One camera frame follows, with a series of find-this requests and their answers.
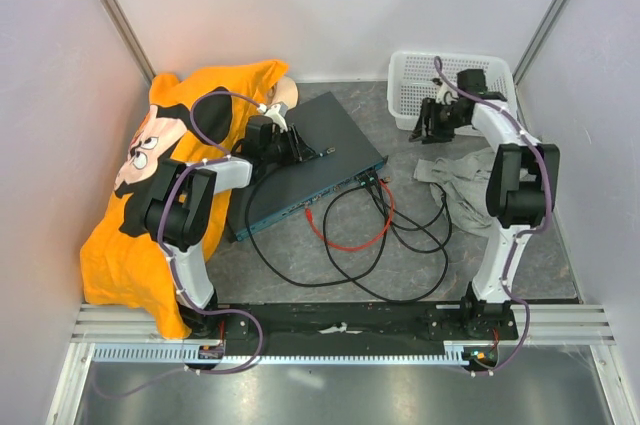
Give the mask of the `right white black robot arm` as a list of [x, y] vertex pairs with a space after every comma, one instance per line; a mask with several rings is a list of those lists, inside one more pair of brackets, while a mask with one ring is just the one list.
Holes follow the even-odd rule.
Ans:
[[506, 97], [488, 89], [481, 69], [465, 69], [450, 81], [441, 58], [434, 59], [440, 87], [422, 100], [412, 142], [447, 143], [471, 126], [495, 153], [485, 203], [492, 218], [489, 242], [471, 281], [471, 298], [482, 304], [513, 301], [511, 286], [529, 238], [550, 225], [555, 204], [560, 151], [531, 135], [510, 111]]

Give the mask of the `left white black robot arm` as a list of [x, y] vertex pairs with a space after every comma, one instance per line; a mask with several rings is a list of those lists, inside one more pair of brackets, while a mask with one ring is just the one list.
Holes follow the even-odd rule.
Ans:
[[208, 307], [216, 304], [215, 288], [203, 252], [214, 197], [248, 187], [271, 165], [302, 164], [332, 152], [311, 148], [293, 124], [254, 116], [245, 136], [221, 159], [159, 162], [143, 206], [142, 224], [167, 259], [177, 300], [190, 308], [185, 327], [196, 337], [211, 337], [220, 323], [218, 312]]

